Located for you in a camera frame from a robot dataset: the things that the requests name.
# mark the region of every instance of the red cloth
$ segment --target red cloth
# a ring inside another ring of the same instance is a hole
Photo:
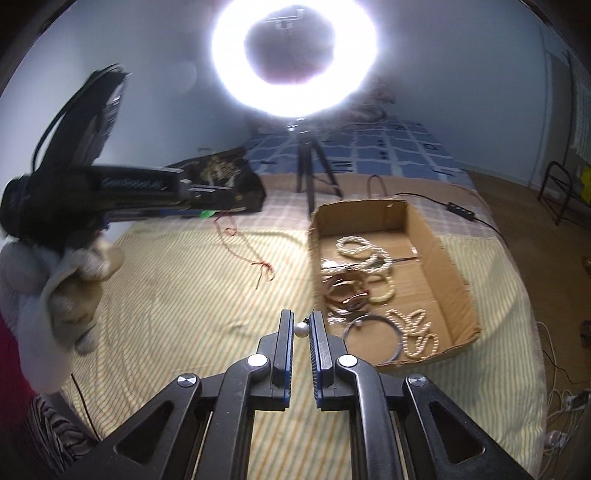
[[[36,396],[22,374],[17,340],[0,317],[0,427],[12,430],[21,424]]]

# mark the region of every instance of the striped bedsheet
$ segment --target striped bedsheet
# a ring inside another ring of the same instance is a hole
[[[275,331],[281,309],[296,319],[310,312],[306,232],[241,229],[275,268],[275,279],[257,290],[258,267],[229,255],[212,228],[163,231],[139,223],[120,239],[126,263],[106,284],[102,341],[75,368],[99,433],[114,431],[176,375],[217,374],[255,352],[258,339]],[[524,285],[490,234],[436,233],[470,285],[483,331],[465,353],[413,371],[436,382],[535,476],[545,376]],[[229,243],[250,255],[237,238]],[[316,409],[308,342],[294,343],[291,407],[257,413],[249,478],[350,478],[347,415]],[[73,386],[64,391],[84,418]]]

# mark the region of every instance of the metal bolt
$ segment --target metal bolt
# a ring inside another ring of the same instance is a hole
[[[248,365],[251,367],[262,367],[268,362],[268,359],[262,353],[255,353],[248,357]]]
[[[353,355],[341,355],[338,361],[343,367],[354,367],[357,365],[357,357]]]
[[[427,377],[421,374],[410,374],[408,376],[408,383],[413,387],[424,387],[427,385]]]
[[[181,387],[192,387],[197,383],[197,375],[195,374],[182,374],[177,377],[177,383]]]

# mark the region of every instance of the cardboard box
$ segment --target cardboard box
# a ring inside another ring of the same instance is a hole
[[[326,283],[320,273],[323,259],[339,264],[354,260],[336,251],[336,241],[348,235],[362,236],[385,248],[393,259],[416,256],[415,260],[395,263],[392,279],[396,293],[386,305],[370,305],[369,311],[384,315],[397,309],[409,314],[426,310],[425,322],[439,337],[437,354],[428,360],[411,359],[401,353],[393,361],[398,334],[386,323],[365,322],[352,327],[348,338],[349,352],[372,363],[381,371],[417,362],[433,362],[459,354],[480,335],[472,298],[463,277],[443,249],[439,239],[423,216],[403,200],[356,200],[320,206],[313,214],[309,231],[309,248],[314,277],[315,308],[321,310],[327,331],[342,336],[346,324],[331,323],[324,298]],[[372,296],[387,291],[385,282],[371,283]]]

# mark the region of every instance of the gloved hand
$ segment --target gloved hand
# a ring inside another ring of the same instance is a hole
[[[123,264],[121,249],[99,238],[90,248],[54,251],[23,242],[0,252],[0,312],[18,343],[22,373],[38,393],[58,391],[74,351],[96,349],[101,282]]]

